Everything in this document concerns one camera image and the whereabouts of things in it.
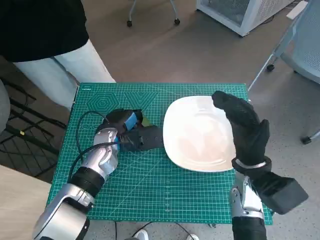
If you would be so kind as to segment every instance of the green cutting mat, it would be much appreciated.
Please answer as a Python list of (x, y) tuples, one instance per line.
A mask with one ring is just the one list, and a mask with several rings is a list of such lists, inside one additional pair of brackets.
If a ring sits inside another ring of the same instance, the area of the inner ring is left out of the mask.
[[(78, 119), (88, 110), (107, 114), (116, 108), (142, 109), (151, 123), (162, 127), (169, 105), (182, 97), (212, 95), (221, 90), (248, 99), (244, 84), (189, 83), (84, 83), (73, 105), (60, 151), (48, 203), (67, 181), (78, 155), (75, 131)], [(92, 146), (100, 116), (84, 118), (79, 135), (81, 149)], [(230, 224), (229, 191), (234, 170), (194, 172), (176, 166), (164, 149), (120, 152), (118, 167), (97, 195), (91, 219)], [(272, 224), (265, 211), (266, 224)]]

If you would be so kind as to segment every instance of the chair leg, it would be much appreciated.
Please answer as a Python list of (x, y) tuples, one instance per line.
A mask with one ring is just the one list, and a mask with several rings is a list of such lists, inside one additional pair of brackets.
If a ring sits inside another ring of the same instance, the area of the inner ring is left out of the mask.
[(173, 11), (174, 11), (174, 19), (178, 19), (178, 11), (177, 11), (176, 5), (174, 3), (174, 0), (170, 0), (170, 3), (172, 5)]
[(316, 138), (318, 138), (318, 137), (320, 137), (320, 129), (319, 129), (315, 134), (313, 134), (312, 136), (306, 136), (306, 137), (301, 138), (301, 142), (302, 142), (304, 145), (306, 145), (306, 144), (311, 143), (311, 141), (312, 141), (313, 139), (316, 139)]
[(269, 58), (267, 59), (267, 61), (265, 61), (263, 67), (260, 69), (260, 71), (259, 71), (258, 74), (256, 75), (255, 79), (254, 79), (253, 82), (250, 84), (250, 86), (249, 86), (249, 88), (248, 88), (248, 92), (249, 92), (250, 89), (253, 87), (253, 85), (256, 83), (256, 81), (257, 81), (258, 78), (260, 77), (261, 73), (266, 70), (266, 67), (267, 67), (267, 65), (268, 65), (268, 63), (269, 63), (269, 61), (271, 60), (272, 57), (273, 57), (273, 54), (271, 54), (271, 55), (269, 56)]
[(129, 28), (132, 27), (132, 14), (134, 13), (136, 4), (137, 4), (137, 0), (134, 0), (134, 2), (133, 2), (133, 4), (132, 4), (132, 7), (131, 7), (131, 9), (130, 9), (130, 12), (129, 12), (129, 20), (127, 21), (127, 26), (128, 26)]

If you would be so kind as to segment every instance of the black glove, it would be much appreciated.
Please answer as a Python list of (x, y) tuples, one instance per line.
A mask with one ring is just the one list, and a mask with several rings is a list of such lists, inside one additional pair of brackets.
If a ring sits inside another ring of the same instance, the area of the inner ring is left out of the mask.
[(269, 121), (260, 122), (254, 108), (245, 100), (222, 91), (212, 95), (216, 108), (225, 111), (231, 123), (236, 158), (247, 166), (265, 161), (269, 133)]

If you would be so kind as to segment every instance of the chair wheel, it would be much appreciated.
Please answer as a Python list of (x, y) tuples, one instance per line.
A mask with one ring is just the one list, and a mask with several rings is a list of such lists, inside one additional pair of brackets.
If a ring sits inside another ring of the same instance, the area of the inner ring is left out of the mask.
[(270, 64), (266, 67), (266, 71), (269, 73), (272, 72), (273, 70), (275, 70), (275, 66), (273, 64)]
[(305, 136), (305, 137), (301, 138), (301, 142), (302, 142), (302, 144), (307, 145), (307, 144), (311, 143), (312, 140), (310, 139), (310, 137)]
[(180, 20), (179, 20), (179, 18), (176, 18), (175, 20), (174, 20), (174, 25), (179, 25), (180, 24)]

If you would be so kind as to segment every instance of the robotic hand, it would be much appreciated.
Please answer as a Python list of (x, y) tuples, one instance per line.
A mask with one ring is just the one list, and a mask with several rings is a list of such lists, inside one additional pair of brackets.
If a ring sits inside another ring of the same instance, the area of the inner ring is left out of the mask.
[(269, 122), (260, 122), (245, 100), (222, 91), (212, 95), (215, 107), (225, 111), (231, 123), (236, 157), (232, 160), (235, 183), (230, 191), (232, 230), (235, 240), (266, 240), (263, 205), (286, 214), (308, 198), (293, 178), (271, 172), (265, 156)]
[(90, 221), (87, 213), (108, 176), (118, 165), (118, 136), (142, 121), (139, 110), (117, 109), (97, 128), (93, 149), (76, 173), (45, 208), (33, 230), (34, 240), (82, 240)]

